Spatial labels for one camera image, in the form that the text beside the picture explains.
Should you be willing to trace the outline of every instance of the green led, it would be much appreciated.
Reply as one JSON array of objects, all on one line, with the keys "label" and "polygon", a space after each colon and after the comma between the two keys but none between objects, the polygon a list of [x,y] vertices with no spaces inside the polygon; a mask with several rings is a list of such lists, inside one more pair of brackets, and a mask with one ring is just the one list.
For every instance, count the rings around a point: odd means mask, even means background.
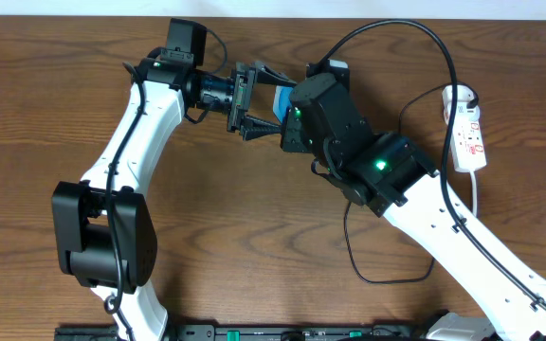
[{"label": "green led", "polygon": [[382,160],[381,161],[376,161],[375,165],[376,165],[376,167],[378,169],[380,169],[382,171],[382,170],[385,169],[385,167],[387,167],[387,162],[382,161]]}]

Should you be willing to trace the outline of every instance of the wooden table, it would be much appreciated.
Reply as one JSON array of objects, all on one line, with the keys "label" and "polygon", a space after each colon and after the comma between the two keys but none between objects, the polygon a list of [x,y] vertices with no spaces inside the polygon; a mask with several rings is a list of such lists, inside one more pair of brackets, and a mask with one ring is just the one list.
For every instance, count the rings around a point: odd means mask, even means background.
[{"label": "wooden table", "polygon": [[[227,42],[224,74],[237,61],[262,60],[295,80],[366,23],[198,21]],[[546,278],[546,23],[425,23],[481,96],[481,219]],[[51,339],[61,324],[111,322],[100,300],[58,268],[50,196],[59,181],[80,179],[115,130],[129,91],[121,62],[165,44],[167,29],[168,18],[0,17],[0,339]],[[209,38],[203,68],[221,57]],[[357,106],[379,130],[395,129],[404,103],[448,81],[437,47],[412,28],[363,34],[336,57],[351,66]],[[273,118],[273,91],[258,87],[252,115]],[[405,126],[436,163],[441,107],[438,95],[421,100]],[[221,324],[369,324],[440,308],[482,315],[441,266],[422,283],[361,282],[343,240],[345,200],[311,174],[312,156],[282,153],[278,136],[243,142],[225,128],[216,114],[179,126],[150,186],[159,240],[152,279],[171,314]],[[451,175],[469,202],[468,175]],[[355,208],[349,228],[367,277],[426,270],[428,254],[369,211]]]}]

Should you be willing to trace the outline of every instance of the cable clip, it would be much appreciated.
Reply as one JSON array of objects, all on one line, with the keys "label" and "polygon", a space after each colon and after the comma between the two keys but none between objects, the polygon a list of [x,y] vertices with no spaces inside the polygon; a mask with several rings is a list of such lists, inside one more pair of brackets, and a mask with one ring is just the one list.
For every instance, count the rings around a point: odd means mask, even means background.
[{"label": "cable clip", "polygon": [[537,305],[541,305],[545,303],[545,298],[543,297],[537,297],[532,303],[530,303],[530,309],[532,309],[534,312],[538,311]]}]

